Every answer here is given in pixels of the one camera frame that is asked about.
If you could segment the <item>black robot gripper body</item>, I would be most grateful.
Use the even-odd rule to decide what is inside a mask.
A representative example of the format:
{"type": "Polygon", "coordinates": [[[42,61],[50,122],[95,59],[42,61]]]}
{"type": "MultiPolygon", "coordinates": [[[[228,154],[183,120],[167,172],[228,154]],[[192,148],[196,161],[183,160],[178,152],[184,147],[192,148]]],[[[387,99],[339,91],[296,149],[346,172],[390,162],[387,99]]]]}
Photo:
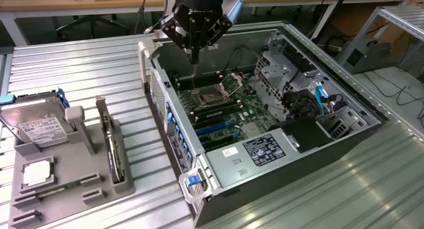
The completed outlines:
{"type": "Polygon", "coordinates": [[[176,0],[174,17],[190,32],[190,43],[198,44],[204,20],[212,18],[212,23],[223,16],[223,0],[176,0]]]}

